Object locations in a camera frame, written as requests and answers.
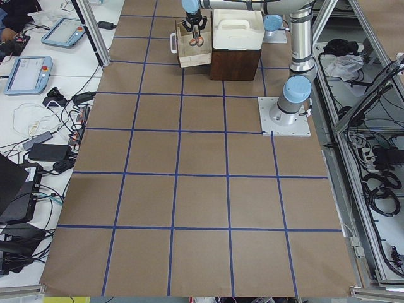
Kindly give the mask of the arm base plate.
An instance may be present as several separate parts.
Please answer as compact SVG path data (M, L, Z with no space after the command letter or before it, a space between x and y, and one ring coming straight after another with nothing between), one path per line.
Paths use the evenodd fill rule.
M286 44L287 36L284 29L278 29L276 31L265 31L263 43L266 44Z
M263 136L310 137L303 105L297 113L286 114L278 108L278 97L258 97L258 109Z

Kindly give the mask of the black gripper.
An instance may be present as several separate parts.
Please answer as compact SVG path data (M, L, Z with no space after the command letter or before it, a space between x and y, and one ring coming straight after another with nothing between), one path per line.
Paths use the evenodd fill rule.
M195 13L186 13L186 19L182 20L182 26L193 33L193 37L200 36L200 30L204 30L207 24L207 17L201 14L201 11Z

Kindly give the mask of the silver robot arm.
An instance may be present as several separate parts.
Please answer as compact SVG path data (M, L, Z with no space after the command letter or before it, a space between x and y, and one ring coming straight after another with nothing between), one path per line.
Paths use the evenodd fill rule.
M186 18L182 25L199 40L207 22L201 12L210 10L213 48L232 52L263 49L269 55L264 60L267 67L278 67L276 56L290 47L290 76L268 112L273 123L287 127L301 116L300 108L309 98L316 76L313 6L314 1L183 1Z

